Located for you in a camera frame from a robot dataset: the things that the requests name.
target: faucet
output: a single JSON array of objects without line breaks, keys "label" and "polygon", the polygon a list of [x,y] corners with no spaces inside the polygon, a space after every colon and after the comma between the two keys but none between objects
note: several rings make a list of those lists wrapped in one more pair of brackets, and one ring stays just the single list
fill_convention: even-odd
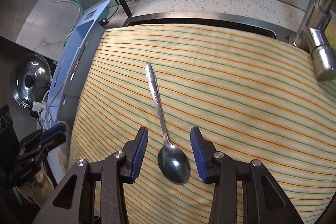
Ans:
[{"label": "faucet", "polygon": [[325,36],[331,20],[333,0],[310,0],[298,31],[289,37],[289,43],[312,57],[315,77],[318,81],[336,79],[336,54]]}]

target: spoon bowl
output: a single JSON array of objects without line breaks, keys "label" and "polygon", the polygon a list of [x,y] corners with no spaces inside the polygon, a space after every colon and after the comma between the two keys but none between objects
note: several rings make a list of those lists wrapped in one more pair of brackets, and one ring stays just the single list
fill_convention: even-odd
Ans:
[{"label": "spoon bowl", "polygon": [[162,174],[171,182],[183,185],[189,180],[188,158],[177,146],[163,146],[157,155],[157,164]]}]

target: metal screw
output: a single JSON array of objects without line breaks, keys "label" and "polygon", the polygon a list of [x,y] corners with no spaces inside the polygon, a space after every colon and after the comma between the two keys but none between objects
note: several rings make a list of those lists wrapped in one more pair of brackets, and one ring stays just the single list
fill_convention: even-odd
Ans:
[{"label": "metal screw", "polygon": [[223,158],[224,157],[224,153],[223,152],[215,152],[214,153],[214,156],[215,156],[215,158],[217,158],[217,159],[221,159],[221,158]]},{"label": "metal screw", "polygon": [[117,151],[114,153],[114,156],[118,159],[118,158],[122,158],[125,155],[125,153],[123,151]]},{"label": "metal screw", "polygon": [[77,165],[78,166],[84,166],[84,165],[86,165],[86,160],[84,160],[84,159],[77,160]]},{"label": "metal screw", "polygon": [[252,164],[256,167],[259,167],[259,166],[261,166],[261,161],[260,160],[253,160]]}]

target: blue gripper pad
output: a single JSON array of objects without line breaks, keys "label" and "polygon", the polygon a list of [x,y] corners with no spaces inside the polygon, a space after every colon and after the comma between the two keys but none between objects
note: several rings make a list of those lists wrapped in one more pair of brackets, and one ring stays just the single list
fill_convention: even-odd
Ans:
[{"label": "blue gripper pad", "polygon": [[148,143],[148,130],[145,129],[142,133],[134,158],[132,160],[132,171],[130,177],[133,180],[133,182],[137,177],[139,177],[142,161],[145,156],[147,148],[147,143]]},{"label": "blue gripper pad", "polygon": [[40,137],[40,143],[44,142],[45,140],[49,139],[53,135],[57,133],[64,133],[66,131],[66,127],[63,123],[58,123],[57,125],[53,126],[46,132],[44,132]]},{"label": "blue gripper pad", "polygon": [[196,167],[198,171],[199,177],[202,179],[202,182],[207,181],[207,172],[206,172],[206,159],[201,149],[201,144],[199,141],[199,137],[196,134],[195,127],[193,127],[190,131],[190,143],[193,149],[193,154],[196,162]]}]

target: spoon handle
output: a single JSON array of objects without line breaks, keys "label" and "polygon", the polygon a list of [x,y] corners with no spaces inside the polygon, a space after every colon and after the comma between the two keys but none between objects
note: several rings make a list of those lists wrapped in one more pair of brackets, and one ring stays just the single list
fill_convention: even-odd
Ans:
[{"label": "spoon handle", "polygon": [[165,122],[165,117],[163,116],[163,110],[162,110],[162,104],[161,104],[161,98],[160,98],[160,93],[159,93],[159,87],[158,83],[156,81],[156,76],[154,69],[152,67],[152,64],[147,63],[146,64],[146,78],[147,82],[149,85],[149,89],[151,91],[154,105],[157,111],[157,115],[159,116],[161,128],[162,128],[162,133],[163,133],[163,144],[168,144],[169,139],[168,139],[168,134],[167,134],[167,128],[166,128],[166,122]]}]

